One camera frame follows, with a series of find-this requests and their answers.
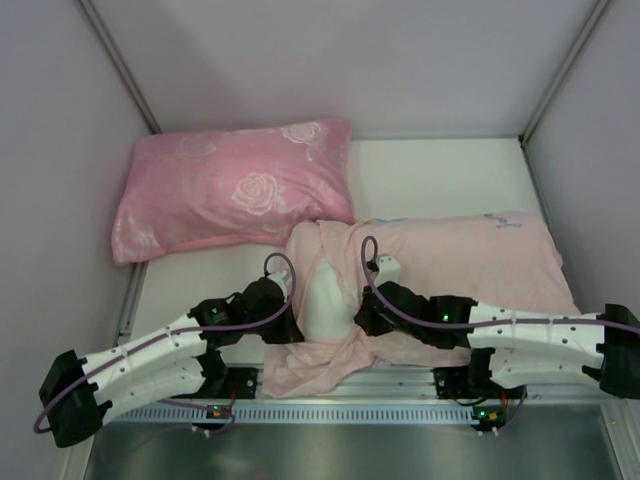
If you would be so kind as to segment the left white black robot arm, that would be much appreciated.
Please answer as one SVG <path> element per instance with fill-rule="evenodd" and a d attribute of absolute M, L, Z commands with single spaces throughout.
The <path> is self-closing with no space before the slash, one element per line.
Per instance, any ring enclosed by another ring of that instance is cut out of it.
<path fill-rule="evenodd" d="M 244 291 L 206 299 L 150 334 L 53 361 L 38 392 L 42 411 L 33 430 L 52 434 L 59 448 L 74 446 L 115 418 L 173 397 L 211 398 L 228 377 L 221 350 L 256 336 L 265 345 L 303 341 L 292 300 L 296 278 L 283 271 Z"/>

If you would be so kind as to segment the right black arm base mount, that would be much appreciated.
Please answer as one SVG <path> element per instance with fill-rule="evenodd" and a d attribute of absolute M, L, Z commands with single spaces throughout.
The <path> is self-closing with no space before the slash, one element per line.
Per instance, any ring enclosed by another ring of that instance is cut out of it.
<path fill-rule="evenodd" d="M 452 400 L 461 406 L 477 406 L 488 399 L 482 389 L 469 383 L 467 366 L 435 368 L 432 374 L 441 400 Z"/>

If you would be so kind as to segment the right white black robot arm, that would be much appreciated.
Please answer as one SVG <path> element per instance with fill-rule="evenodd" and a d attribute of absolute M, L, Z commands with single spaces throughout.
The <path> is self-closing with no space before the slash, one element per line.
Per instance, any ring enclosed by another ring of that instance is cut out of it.
<path fill-rule="evenodd" d="M 639 397 L 639 321 L 623 305 L 584 315 L 523 312 L 468 297 L 425 298 L 386 282 L 364 288 L 355 322 L 369 336 L 400 332 L 470 350 L 467 382 L 479 396 L 493 386 L 583 384 Z"/>

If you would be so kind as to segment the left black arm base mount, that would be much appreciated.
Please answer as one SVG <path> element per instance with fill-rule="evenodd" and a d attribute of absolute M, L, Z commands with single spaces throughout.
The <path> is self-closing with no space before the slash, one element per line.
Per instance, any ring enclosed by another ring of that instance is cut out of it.
<path fill-rule="evenodd" d="M 217 397 L 225 400 L 253 400 L 258 386 L 257 368 L 230 367 Z"/>

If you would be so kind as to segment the white pillow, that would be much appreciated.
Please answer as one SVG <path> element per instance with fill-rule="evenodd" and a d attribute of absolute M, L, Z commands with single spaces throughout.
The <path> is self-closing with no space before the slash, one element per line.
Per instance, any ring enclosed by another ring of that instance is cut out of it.
<path fill-rule="evenodd" d="M 305 338 L 309 341 L 342 341 L 354 328 L 353 310 L 325 258 L 319 261 L 311 278 L 303 320 Z"/>

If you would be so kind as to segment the purple princess print pillowcase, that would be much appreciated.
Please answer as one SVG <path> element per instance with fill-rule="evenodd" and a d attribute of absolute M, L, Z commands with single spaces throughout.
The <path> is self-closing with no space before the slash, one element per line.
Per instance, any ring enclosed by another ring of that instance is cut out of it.
<path fill-rule="evenodd" d="M 355 314 L 366 284 L 362 240 L 376 238 L 380 251 L 401 265 L 400 284 L 425 297 L 457 295 L 521 311 L 574 315 L 562 259 L 546 224 L 525 213 L 444 219 L 370 220 L 352 226 L 336 221 L 297 225 L 285 253 L 297 289 L 293 311 L 304 334 L 304 302 L 313 273 L 325 258 Z M 464 348 L 442 350 L 408 335 L 369 337 L 354 322 L 342 341 L 309 341 L 267 347 L 264 392 L 275 398 L 326 392 L 349 374 L 376 364 L 463 366 Z"/>

